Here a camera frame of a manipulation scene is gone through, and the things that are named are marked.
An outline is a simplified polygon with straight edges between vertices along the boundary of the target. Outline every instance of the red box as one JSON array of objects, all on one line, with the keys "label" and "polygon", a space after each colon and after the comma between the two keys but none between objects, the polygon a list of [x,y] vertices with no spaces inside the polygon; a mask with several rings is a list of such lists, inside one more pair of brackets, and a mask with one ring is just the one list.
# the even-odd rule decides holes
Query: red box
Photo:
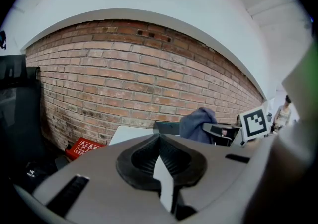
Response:
[{"label": "red box", "polygon": [[89,139],[79,138],[77,139],[75,144],[72,145],[71,149],[65,149],[65,154],[69,159],[75,160],[91,150],[95,150],[97,148],[104,146],[105,145],[94,142]]}]

